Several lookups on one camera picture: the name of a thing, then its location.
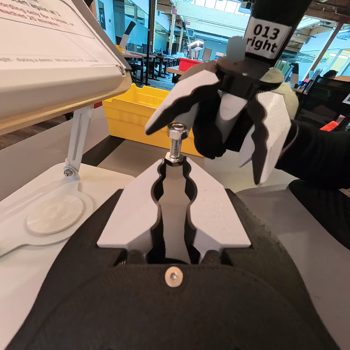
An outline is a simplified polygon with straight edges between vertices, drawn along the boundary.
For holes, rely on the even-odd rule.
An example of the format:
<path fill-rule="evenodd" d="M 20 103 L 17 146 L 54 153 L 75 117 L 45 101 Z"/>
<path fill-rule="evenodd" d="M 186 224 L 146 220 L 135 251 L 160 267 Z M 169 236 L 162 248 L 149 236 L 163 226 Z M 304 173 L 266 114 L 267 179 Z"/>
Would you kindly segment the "person's black clothing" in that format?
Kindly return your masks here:
<path fill-rule="evenodd" d="M 349 250 L 349 197 L 338 189 L 317 188 L 300 179 L 292 181 L 288 188 L 317 222 Z"/>

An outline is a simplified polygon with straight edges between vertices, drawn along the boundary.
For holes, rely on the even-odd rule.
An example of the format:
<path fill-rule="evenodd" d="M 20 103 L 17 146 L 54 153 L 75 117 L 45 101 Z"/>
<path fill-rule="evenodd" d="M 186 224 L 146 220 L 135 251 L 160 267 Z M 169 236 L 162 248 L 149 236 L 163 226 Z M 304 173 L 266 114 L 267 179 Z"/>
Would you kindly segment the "instruction sheet on stand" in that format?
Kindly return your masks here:
<path fill-rule="evenodd" d="M 117 65 L 117 66 L 121 69 L 122 72 L 126 73 L 126 76 L 124 77 L 123 81 L 121 82 L 121 85 L 116 90 L 114 90 L 110 95 L 104 95 L 102 97 L 98 97 L 97 99 L 89 99 L 89 100 L 83 101 L 80 105 L 75 103 L 75 104 L 70 104 L 67 106 L 51 108 L 49 111 L 38 111 L 35 113 L 22 115 L 17 119 L 12 117 L 12 118 L 8 118 L 5 120 L 0 120 L 1 135 L 16 131 L 18 129 L 22 129 L 24 127 L 28 127 L 28 126 L 37 124 L 39 122 L 48 120 L 48 119 L 56 117 L 56 116 L 63 115 L 67 112 L 75 111 L 79 108 L 94 105 L 94 103 L 101 102 L 105 99 L 115 97 L 119 94 L 126 92 L 131 86 L 131 75 L 130 75 L 131 68 L 127 64 L 126 60 L 123 58 L 122 54 L 118 51 L 118 49 L 116 48 L 116 46 L 113 44 L 112 41 L 111 41 L 111 43 L 113 45 L 112 48 L 116 49 L 117 54 L 119 54 L 121 57 L 122 64 Z"/>

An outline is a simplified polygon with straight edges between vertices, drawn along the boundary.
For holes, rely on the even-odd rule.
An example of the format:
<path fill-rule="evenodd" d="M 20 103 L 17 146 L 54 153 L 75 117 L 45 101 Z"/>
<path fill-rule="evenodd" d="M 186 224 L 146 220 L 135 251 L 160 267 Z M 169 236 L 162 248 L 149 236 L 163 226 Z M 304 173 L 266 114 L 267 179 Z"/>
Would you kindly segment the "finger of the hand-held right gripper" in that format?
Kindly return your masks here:
<path fill-rule="evenodd" d="M 278 162 L 291 120 L 283 95 L 272 91 L 257 94 L 247 113 L 253 126 L 239 151 L 239 167 L 251 161 L 254 183 L 261 186 Z"/>
<path fill-rule="evenodd" d="M 146 135 L 154 134 L 173 122 L 184 124 L 190 130 L 198 114 L 197 104 L 215 97 L 219 85 L 220 79 L 208 70 L 179 81 L 148 120 Z"/>

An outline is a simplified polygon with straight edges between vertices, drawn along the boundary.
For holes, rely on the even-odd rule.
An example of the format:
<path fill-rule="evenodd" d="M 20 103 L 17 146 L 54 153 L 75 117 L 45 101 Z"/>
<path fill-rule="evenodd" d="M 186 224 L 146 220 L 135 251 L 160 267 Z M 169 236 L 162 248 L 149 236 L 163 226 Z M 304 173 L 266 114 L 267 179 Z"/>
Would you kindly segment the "yellow plastic bin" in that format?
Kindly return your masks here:
<path fill-rule="evenodd" d="M 146 135 L 144 130 L 168 94 L 167 90 L 132 83 L 124 94 L 102 101 L 110 135 L 169 150 L 167 127 L 152 135 Z"/>

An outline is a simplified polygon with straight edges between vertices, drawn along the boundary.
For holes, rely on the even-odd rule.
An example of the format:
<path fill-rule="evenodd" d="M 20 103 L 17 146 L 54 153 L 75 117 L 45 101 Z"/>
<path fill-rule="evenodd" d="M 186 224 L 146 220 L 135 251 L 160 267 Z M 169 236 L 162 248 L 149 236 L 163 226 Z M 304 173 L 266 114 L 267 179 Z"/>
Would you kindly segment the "white stand strut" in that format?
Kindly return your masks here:
<path fill-rule="evenodd" d="M 64 176 L 69 179 L 80 179 L 79 169 L 93 112 L 94 105 L 83 107 L 73 112 L 68 156 L 65 160 L 65 167 L 63 170 Z"/>

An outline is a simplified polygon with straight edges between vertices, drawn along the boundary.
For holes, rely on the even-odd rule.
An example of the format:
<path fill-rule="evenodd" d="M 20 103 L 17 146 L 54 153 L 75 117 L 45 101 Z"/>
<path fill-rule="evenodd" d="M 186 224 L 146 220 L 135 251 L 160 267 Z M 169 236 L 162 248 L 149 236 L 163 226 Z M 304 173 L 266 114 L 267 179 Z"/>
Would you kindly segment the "steel hex bolt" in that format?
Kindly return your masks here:
<path fill-rule="evenodd" d="M 168 125 L 168 137 L 170 138 L 170 156 L 177 159 L 181 154 L 182 142 L 189 136 L 189 129 L 185 124 L 172 123 Z"/>

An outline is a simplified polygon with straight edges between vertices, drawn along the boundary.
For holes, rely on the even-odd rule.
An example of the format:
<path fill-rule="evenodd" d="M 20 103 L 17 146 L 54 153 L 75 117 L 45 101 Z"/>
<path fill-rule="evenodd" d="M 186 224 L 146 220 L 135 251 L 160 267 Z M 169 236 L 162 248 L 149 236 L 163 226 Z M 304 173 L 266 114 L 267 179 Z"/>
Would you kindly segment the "person's right hand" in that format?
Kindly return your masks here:
<path fill-rule="evenodd" d="M 291 120 L 291 127 L 279 156 L 279 159 L 281 159 L 288 148 L 291 147 L 298 133 L 298 126 L 294 122 L 294 118 L 299 107 L 299 100 L 288 84 L 280 86 L 278 93 L 284 97 Z M 218 94 L 213 99 L 201 102 L 199 104 L 199 116 L 192 128 L 195 148 L 201 155 L 209 159 L 221 157 L 227 150 L 239 152 L 248 131 L 253 126 L 249 103 L 248 107 L 240 112 L 227 140 L 223 142 L 221 132 L 215 124 L 220 104 L 221 98 Z"/>

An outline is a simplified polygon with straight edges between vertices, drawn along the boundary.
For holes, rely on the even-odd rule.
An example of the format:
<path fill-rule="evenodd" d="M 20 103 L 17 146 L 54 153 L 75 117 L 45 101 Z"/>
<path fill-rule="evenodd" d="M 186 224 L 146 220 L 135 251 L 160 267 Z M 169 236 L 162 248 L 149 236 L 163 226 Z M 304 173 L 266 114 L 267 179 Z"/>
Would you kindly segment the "small red bin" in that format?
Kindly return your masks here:
<path fill-rule="evenodd" d="M 191 67 L 194 67 L 200 63 L 204 63 L 204 61 L 201 60 L 194 60 L 194 59 L 186 59 L 186 58 L 179 58 L 179 70 L 186 72 Z"/>

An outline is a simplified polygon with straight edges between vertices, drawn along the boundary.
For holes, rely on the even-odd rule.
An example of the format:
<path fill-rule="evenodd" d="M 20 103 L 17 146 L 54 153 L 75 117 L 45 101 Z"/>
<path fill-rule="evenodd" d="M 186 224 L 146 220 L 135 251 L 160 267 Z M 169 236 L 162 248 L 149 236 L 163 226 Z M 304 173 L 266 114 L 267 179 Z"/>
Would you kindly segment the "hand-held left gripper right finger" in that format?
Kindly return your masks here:
<path fill-rule="evenodd" d="M 251 241 L 224 186 L 189 158 L 183 160 L 186 209 L 184 241 L 188 254 L 249 248 Z"/>

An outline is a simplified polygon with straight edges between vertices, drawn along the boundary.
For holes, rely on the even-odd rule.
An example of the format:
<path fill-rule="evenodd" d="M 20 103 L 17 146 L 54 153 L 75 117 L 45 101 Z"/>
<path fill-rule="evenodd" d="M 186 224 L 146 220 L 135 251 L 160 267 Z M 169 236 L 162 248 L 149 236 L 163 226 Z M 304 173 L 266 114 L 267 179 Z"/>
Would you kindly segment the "steel hex nut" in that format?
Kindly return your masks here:
<path fill-rule="evenodd" d="M 170 156 L 170 152 L 167 152 L 164 157 L 164 162 L 171 167 L 180 167 L 183 165 L 183 159 L 184 156 L 182 154 L 180 154 L 180 156 L 175 159 Z"/>

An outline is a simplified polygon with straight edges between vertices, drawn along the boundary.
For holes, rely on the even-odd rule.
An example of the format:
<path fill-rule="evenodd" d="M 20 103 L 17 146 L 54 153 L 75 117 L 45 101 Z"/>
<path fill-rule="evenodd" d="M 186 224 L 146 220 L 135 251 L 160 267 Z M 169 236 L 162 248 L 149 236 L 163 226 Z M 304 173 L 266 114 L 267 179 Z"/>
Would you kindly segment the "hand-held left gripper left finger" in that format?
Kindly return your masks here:
<path fill-rule="evenodd" d="M 165 253 L 160 198 L 167 164 L 157 160 L 122 191 L 97 245 L 142 253 Z"/>

